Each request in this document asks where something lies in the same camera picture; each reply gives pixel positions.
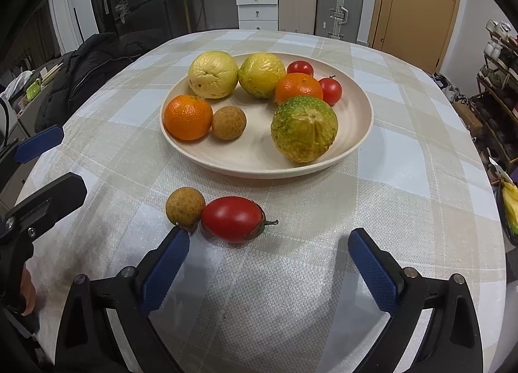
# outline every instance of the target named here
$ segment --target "gray suitcase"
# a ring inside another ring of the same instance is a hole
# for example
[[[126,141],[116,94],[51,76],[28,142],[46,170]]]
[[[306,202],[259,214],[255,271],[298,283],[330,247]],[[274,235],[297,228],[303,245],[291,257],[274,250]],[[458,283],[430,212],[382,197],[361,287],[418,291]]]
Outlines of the gray suitcase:
[[[363,0],[319,0],[315,35],[355,43]]]

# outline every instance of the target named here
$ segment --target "wooden door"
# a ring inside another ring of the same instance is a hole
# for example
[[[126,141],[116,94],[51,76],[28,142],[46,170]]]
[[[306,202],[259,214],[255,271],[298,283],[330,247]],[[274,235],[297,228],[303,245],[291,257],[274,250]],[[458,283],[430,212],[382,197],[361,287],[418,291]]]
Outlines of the wooden door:
[[[444,56],[458,0],[381,0],[372,47],[432,73]]]

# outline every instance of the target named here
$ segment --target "tomato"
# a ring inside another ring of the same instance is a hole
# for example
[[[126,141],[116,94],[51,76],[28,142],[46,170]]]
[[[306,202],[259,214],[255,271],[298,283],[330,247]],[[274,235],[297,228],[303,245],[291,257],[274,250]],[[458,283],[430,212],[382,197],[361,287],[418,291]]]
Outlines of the tomato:
[[[319,83],[324,93],[324,101],[330,106],[334,106],[342,97],[342,86],[340,82],[335,80],[334,76],[330,76],[320,79]]]
[[[313,67],[304,61],[296,61],[290,63],[286,69],[286,73],[304,73],[309,76],[313,76]]]
[[[201,212],[201,228],[229,243],[255,239],[270,224],[261,207],[252,200],[226,196],[213,200]]]

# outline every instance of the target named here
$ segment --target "blue gripper pad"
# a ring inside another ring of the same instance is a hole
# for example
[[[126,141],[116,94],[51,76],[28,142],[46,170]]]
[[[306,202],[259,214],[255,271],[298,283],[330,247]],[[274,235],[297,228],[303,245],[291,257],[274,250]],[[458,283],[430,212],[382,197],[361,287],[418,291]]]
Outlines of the blue gripper pad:
[[[173,280],[189,252],[189,234],[179,230],[142,284],[141,313],[149,316],[160,308]]]
[[[49,127],[20,143],[16,150],[15,161],[22,164],[28,163],[31,159],[61,144],[63,138],[62,128],[59,126]]]
[[[393,315],[397,309],[397,287],[375,256],[369,244],[357,230],[353,230],[348,241],[349,254],[363,280],[367,284],[372,297],[383,311]]]

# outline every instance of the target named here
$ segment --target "green cup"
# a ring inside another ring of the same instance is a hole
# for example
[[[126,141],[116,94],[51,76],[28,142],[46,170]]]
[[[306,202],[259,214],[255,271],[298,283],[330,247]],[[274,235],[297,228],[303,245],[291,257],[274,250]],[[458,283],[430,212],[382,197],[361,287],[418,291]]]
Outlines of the green cup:
[[[40,91],[41,91],[41,80],[40,80],[40,78],[38,78],[27,88],[27,100],[29,100],[29,101],[34,100]]]

